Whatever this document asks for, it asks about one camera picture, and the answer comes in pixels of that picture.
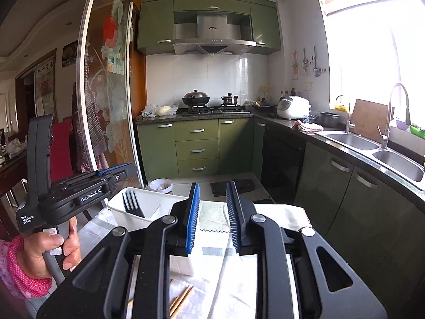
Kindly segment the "person's left hand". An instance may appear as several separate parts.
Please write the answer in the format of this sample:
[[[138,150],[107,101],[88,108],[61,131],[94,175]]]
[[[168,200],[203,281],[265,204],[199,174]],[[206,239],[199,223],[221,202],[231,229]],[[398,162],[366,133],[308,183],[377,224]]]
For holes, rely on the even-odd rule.
[[[77,218],[69,220],[69,236],[51,233],[35,233],[24,239],[22,251],[16,252],[16,260],[22,271],[32,279],[51,278],[49,267],[46,265],[43,254],[57,247],[63,246],[64,270],[73,270],[82,260],[79,236],[77,232]]]

